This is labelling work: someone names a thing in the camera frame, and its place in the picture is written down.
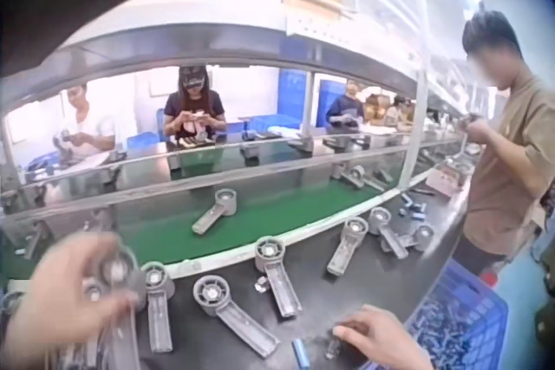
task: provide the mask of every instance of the white wall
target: white wall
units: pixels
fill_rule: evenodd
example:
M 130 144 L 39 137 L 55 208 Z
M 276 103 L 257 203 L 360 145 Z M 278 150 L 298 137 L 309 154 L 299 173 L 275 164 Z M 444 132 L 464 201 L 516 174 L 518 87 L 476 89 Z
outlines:
M 275 114 L 278 76 L 279 68 L 271 67 L 212 68 L 212 89 L 221 97 L 228 122 L 237 122 L 242 116 Z M 150 74 L 141 71 L 91 81 L 88 99 L 91 106 L 114 116 L 116 143 L 125 146 L 128 137 L 158 132 L 156 111 L 164 108 L 167 95 L 152 97 Z M 16 165 L 25 167 L 34 158 L 53 152 L 52 137 L 60 132 L 64 118 L 75 112 L 65 93 L 41 101 L 37 107 L 32 120 L 25 121 L 33 125 L 26 140 L 14 144 L 8 125 L 9 148 Z

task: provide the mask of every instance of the window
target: window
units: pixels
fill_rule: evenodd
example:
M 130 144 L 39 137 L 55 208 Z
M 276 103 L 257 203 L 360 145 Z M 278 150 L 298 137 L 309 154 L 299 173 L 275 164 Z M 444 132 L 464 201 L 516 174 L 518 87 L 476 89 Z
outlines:
M 34 138 L 37 132 L 41 131 L 42 122 L 42 112 L 38 101 L 13 110 L 8 114 L 11 142 L 19 143 Z

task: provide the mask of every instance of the black t-shirt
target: black t-shirt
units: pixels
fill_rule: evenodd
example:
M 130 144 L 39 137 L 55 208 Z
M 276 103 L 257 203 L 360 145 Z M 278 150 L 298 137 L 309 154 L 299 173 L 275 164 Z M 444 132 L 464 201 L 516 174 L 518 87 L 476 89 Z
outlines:
M 219 98 L 219 94 L 215 91 L 208 90 L 208 102 L 212 104 L 212 117 L 220 116 L 225 113 L 224 106 L 222 105 L 222 100 Z M 187 112 L 195 113 L 197 110 L 205 110 L 203 106 L 203 100 L 188 100 L 189 108 Z M 172 116 L 176 118 L 183 110 L 183 99 L 179 92 L 171 93 L 166 101 L 166 107 L 164 107 L 164 114 L 166 116 Z M 214 135 L 214 131 L 210 126 L 206 127 L 206 133 L 208 137 L 211 138 Z M 183 127 L 175 134 L 176 139 L 189 138 L 195 136 L 196 133 L 188 132 Z

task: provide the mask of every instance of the worker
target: worker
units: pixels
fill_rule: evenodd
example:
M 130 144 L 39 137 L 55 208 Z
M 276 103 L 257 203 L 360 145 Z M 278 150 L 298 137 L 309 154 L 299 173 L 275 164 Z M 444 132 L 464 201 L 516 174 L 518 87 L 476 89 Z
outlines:
M 347 80 L 345 95 L 337 97 L 326 113 L 328 123 L 333 127 L 358 127 L 358 119 L 364 118 L 364 107 L 356 98 L 360 91 L 356 81 Z
M 532 203 L 555 177 L 555 94 L 526 65 L 502 13 L 475 14 L 462 45 L 493 86 L 511 91 L 497 131 L 481 118 L 461 124 L 469 141 L 486 148 L 471 180 L 454 258 L 479 275 L 518 249 Z
M 80 161 L 115 147 L 114 118 L 87 100 L 87 84 L 68 88 L 69 104 L 75 109 L 53 139 L 63 157 Z
M 206 66 L 180 67 L 178 91 L 170 94 L 164 108 L 164 134 L 175 139 L 206 131 L 225 131 L 225 111 L 219 94 L 210 89 Z
M 401 121 L 402 109 L 405 107 L 405 99 L 400 95 L 396 95 L 393 99 L 393 104 L 389 106 L 388 111 L 385 112 L 383 125 L 387 127 L 397 127 Z
M 48 351 L 89 341 L 134 306 L 138 298 L 131 292 L 115 292 L 96 302 L 83 296 L 82 282 L 91 264 L 114 252 L 118 244 L 113 233 L 80 232 L 47 252 L 8 322 L 0 352 L 3 370 L 40 368 Z M 334 334 L 374 362 L 399 369 L 432 369 L 426 351 L 388 311 L 362 307 L 334 328 Z

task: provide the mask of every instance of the workbench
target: workbench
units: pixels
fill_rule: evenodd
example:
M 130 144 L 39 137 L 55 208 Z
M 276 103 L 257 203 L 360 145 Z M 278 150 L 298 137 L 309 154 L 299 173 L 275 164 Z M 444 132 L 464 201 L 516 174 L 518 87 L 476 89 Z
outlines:
M 291 342 L 300 338 L 311 368 L 340 370 L 361 365 L 363 357 L 350 348 L 344 349 L 337 359 L 325 358 L 334 324 L 364 303 L 386 308 L 402 321 L 407 320 L 441 273 L 460 234 L 464 198 L 449 204 L 439 196 L 410 195 L 417 202 L 427 203 L 428 222 L 436 232 L 432 246 L 423 254 L 409 250 L 408 258 L 397 260 L 391 253 L 383 253 L 378 239 L 368 234 L 345 274 L 335 278 L 326 273 L 326 265 L 339 244 L 341 226 L 287 247 L 284 266 L 303 306 L 296 318 L 282 319 L 271 291 L 261 294 L 255 290 L 254 283 L 261 273 L 252 259 L 208 273 L 224 277 L 232 299 L 281 341 L 266 360 L 221 320 L 206 315 L 194 301 L 193 285 L 206 274 L 175 280 L 176 293 L 168 303 L 173 336 L 171 354 L 150 352 L 147 311 L 138 314 L 141 359 L 150 370 L 183 368 L 185 364 L 196 370 L 294 370 L 297 362 Z M 394 230 L 413 230 L 417 222 L 397 216 L 403 205 L 397 197 L 384 206 L 393 215 Z

